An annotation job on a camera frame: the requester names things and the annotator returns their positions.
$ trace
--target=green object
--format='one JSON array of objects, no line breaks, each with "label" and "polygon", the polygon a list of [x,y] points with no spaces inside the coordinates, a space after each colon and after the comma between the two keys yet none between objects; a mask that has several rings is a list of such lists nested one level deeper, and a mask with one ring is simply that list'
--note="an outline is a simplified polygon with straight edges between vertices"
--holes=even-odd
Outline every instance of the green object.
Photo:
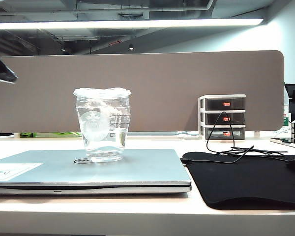
[{"label": "green object", "polygon": [[290,139],[281,139],[281,141],[284,142],[284,143],[291,143]]},{"label": "green object", "polygon": [[289,126],[289,118],[288,117],[284,117],[283,126]]},{"label": "green object", "polygon": [[66,132],[66,133],[21,133],[21,138],[69,138],[81,137],[79,132]]}]

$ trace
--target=white desk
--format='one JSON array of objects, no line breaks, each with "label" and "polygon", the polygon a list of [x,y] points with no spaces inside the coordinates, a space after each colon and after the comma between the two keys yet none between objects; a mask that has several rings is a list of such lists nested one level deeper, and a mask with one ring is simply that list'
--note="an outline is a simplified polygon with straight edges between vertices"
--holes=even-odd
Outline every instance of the white desk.
[{"label": "white desk", "polygon": [[[237,141],[236,146],[287,150],[268,137]],[[206,151],[204,140],[190,136],[128,137],[126,148],[173,148],[181,157]],[[212,142],[213,150],[232,143]],[[78,138],[0,138],[0,159],[26,150],[83,149]],[[295,211],[215,210],[192,191],[177,195],[0,197],[0,233],[122,236],[295,236]]]}]

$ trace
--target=brown partition panel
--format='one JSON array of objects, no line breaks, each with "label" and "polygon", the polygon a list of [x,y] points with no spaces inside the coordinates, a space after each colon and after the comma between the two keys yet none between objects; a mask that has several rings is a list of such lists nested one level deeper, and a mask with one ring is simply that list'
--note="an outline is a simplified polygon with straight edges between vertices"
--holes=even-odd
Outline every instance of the brown partition panel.
[{"label": "brown partition panel", "polygon": [[131,90],[130,131],[198,130],[198,97],[246,94],[246,130],[283,117],[279,51],[3,57],[18,75],[0,83],[0,132],[79,131],[75,88]]}]

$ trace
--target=laptop sticker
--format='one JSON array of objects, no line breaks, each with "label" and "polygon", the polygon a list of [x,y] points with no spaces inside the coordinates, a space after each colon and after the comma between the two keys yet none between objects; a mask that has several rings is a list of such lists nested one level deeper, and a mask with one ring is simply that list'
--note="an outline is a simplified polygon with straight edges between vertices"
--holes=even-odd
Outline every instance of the laptop sticker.
[{"label": "laptop sticker", "polygon": [[42,163],[0,163],[0,181],[11,180],[40,165]]}]

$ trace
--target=wall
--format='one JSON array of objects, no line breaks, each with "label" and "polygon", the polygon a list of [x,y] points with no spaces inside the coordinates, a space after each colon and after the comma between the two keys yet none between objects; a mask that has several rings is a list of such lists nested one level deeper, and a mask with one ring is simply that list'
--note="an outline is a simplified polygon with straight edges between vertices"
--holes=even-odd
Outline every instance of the wall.
[{"label": "wall", "polygon": [[295,83],[295,0],[276,13],[266,25],[223,32],[150,52],[206,52],[279,50],[285,59],[285,82]]}]

